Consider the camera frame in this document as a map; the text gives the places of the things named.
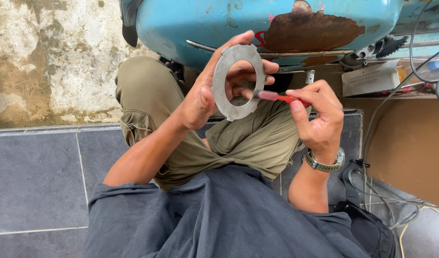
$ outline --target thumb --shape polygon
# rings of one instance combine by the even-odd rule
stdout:
[[[297,131],[299,135],[305,134],[307,135],[312,131],[312,127],[308,121],[307,111],[304,108],[303,103],[300,101],[293,101],[290,103],[290,110],[293,116],[293,120],[296,123]]]
[[[197,98],[197,107],[203,113],[210,112],[215,106],[212,89],[204,85],[200,88],[200,98]]]

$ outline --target pink paint mark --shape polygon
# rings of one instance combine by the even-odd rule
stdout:
[[[272,15],[271,13],[269,14],[269,24],[272,22],[272,20],[274,19],[274,15]]]

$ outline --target person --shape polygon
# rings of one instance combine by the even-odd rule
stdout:
[[[186,97],[157,60],[120,65],[116,98],[131,148],[95,186],[84,257],[370,257],[352,236],[349,216],[328,213],[329,173],[303,162],[288,200],[271,188],[299,138],[316,161],[336,162],[343,107],[326,81],[286,91],[312,103],[313,121],[300,101],[261,100],[247,117],[213,126],[206,139],[196,134],[217,111],[210,88],[222,50],[253,36],[245,32],[216,50]],[[263,65],[268,74],[279,68]],[[253,79],[248,62],[235,63],[228,98],[250,98],[236,84]],[[265,84],[273,82],[268,75]]]

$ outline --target central hole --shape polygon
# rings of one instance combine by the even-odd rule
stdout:
[[[250,62],[239,60],[229,68],[226,76],[225,89],[226,95],[232,92],[232,96],[228,96],[231,104],[236,107],[245,105],[249,100],[243,96],[246,92],[245,89],[254,91],[255,87],[256,73]]]

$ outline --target leg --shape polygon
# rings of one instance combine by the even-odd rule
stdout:
[[[129,146],[156,130],[184,100],[179,87],[184,84],[163,63],[149,57],[138,56],[123,62],[116,82],[116,99],[124,109],[120,124]],[[191,131],[154,180],[163,190],[169,190],[206,169],[231,161],[211,152],[197,133]]]
[[[224,120],[207,131],[207,141],[215,153],[232,157],[235,163],[255,168],[272,180],[292,163],[298,140],[289,104],[282,101],[261,100],[247,117]]]

